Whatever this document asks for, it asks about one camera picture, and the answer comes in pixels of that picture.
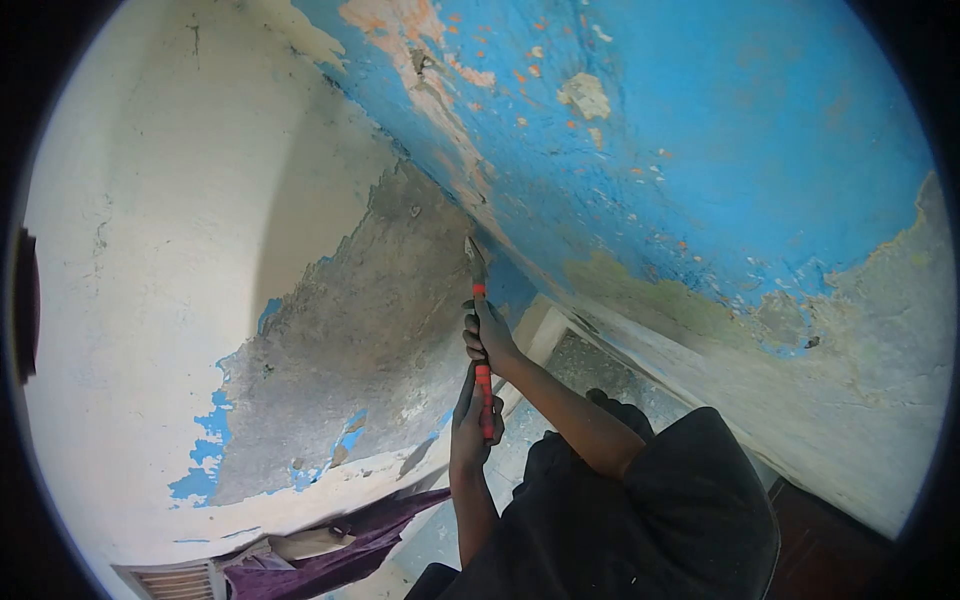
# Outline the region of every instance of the fingers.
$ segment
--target fingers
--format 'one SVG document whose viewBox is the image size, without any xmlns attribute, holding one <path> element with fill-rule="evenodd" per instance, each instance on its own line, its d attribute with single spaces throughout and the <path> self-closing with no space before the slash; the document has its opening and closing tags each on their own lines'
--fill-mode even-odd
<svg viewBox="0 0 960 600">
<path fill-rule="evenodd" d="M 487 299 L 483 296 L 477 295 L 473 297 L 473 310 L 476 312 L 477 317 L 480 319 L 480 325 L 483 323 L 490 323 L 493 321 L 493 314 L 490 312 L 490 303 L 487 302 Z"/>
<path fill-rule="evenodd" d="M 473 398 L 474 387 L 476 387 L 476 364 L 470 363 L 467 367 L 467 376 L 464 378 L 464 385 L 460 389 L 460 397 L 457 398 L 457 405 L 453 407 L 452 420 L 454 428 L 459 427 L 467 415 L 470 401 Z"/>
<path fill-rule="evenodd" d="M 464 343 L 467 344 L 467 348 L 483 351 L 483 342 L 480 341 L 480 336 L 476 333 L 464 331 Z"/>
<path fill-rule="evenodd" d="M 464 315 L 464 329 L 470 333 L 480 333 L 480 320 L 476 315 Z"/>
<path fill-rule="evenodd" d="M 489 445 L 497 445 L 503 439 L 503 400 L 500 396 L 493 397 L 493 442 Z"/>
<path fill-rule="evenodd" d="M 470 398 L 470 408 L 467 410 L 467 416 L 464 419 L 467 423 L 473 423 L 474 426 L 480 424 L 480 411 L 483 410 L 483 387 L 479 383 L 473 384 L 473 396 Z"/>
<path fill-rule="evenodd" d="M 480 305 L 481 305 L 481 306 L 483 306 L 484 304 L 487 305 L 488 313 L 489 313 L 491 316 L 493 316 L 493 319 L 494 319 L 495 321 L 498 321 L 498 322 L 500 322 L 500 323 L 506 323 L 506 320 L 503 318 L 503 315 L 501 315 L 500 312 L 496 309 L 496 306 L 493 306 L 493 304 L 491 304 L 489 300 L 484 301 L 484 302 L 480 302 Z M 474 299 L 467 300 L 466 302 L 464 302 L 464 303 L 461 304 L 460 306 L 461 306 L 461 308 L 463 308 L 464 310 L 476 311 L 476 302 L 474 301 Z"/>
</svg>

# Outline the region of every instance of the exposed plaster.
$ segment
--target exposed plaster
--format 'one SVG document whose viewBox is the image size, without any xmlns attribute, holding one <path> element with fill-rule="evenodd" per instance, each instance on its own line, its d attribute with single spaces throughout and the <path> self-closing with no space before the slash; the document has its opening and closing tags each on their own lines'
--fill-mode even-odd
<svg viewBox="0 0 960 600">
<path fill-rule="evenodd" d="M 337 55 L 347 50 L 337 39 L 314 27 L 291 0 L 251 0 L 251 17 L 280 32 L 292 48 L 310 58 L 311 62 L 326 62 L 346 74 L 344 62 Z"/>
<path fill-rule="evenodd" d="M 610 116 L 610 100 L 595 75 L 580 72 L 566 80 L 564 86 L 557 90 L 557 101 L 565 105 L 572 104 L 587 120 Z"/>
</svg>

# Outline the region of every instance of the gray concrete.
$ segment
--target gray concrete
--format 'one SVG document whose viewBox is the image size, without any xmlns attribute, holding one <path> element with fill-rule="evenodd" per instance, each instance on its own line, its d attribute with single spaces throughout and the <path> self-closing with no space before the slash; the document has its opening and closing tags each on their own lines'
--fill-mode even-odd
<svg viewBox="0 0 960 600">
<path fill-rule="evenodd" d="M 600 388 L 610 397 L 634 404 L 644 412 L 654 431 L 659 433 L 687 414 L 690 409 L 649 379 L 630 371 L 593 344 L 568 333 L 557 346 L 547 370 L 578 394 Z M 512 491 L 523 480 L 527 451 L 553 430 L 533 405 L 523 399 L 506 420 L 503 440 L 484 465 L 497 511 L 512 499 Z M 779 477 L 775 471 L 747 451 L 764 487 L 769 490 Z M 408 576 L 416 579 L 430 563 L 460 568 L 457 549 L 457 522 L 452 501 L 447 501 L 426 525 L 396 554 L 394 561 Z"/>
<path fill-rule="evenodd" d="M 470 230 L 409 162 L 384 176 L 332 259 L 311 265 L 262 334 L 222 361 L 232 439 L 210 504 L 431 435 L 463 381 Z"/>
</svg>

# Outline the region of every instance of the person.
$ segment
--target person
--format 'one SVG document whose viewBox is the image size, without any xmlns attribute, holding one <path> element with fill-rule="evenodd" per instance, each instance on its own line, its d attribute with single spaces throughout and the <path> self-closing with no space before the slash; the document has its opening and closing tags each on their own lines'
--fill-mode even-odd
<svg viewBox="0 0 960 600">
<path fill-rule="evenodd" d="M 556 428 L 529 451 L 499 516 L 473 364 L 452 418 L 450 491 L 462 571 L 430 564 L 408 600 L 762 598 L 780 550 L 776 518 L 719 413 L 699 408 L 655 436 L 633 405 L 578 396 L 527 359 L 482 297 L 465 308 L 473 360 L 512 383 Z M 494 399 L 494 439 L 503 435 Z"/>
</svg>

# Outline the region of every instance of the black shirt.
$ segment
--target black shirt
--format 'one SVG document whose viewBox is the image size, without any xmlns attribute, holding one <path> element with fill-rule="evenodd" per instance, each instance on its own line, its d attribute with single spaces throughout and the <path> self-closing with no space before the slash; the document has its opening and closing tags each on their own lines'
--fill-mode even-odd
<svg viewBox="0 0 960 600">
<path fill-rule="evenodd" d="M 766 493 L 712 408 L 656 437 L 632 405 L 598 402 L 647 442 L 624 481 L 547 432 L 462 573 L 432 564 L 408 600 L 762 598 L 780 549 Z"/>
</svg>

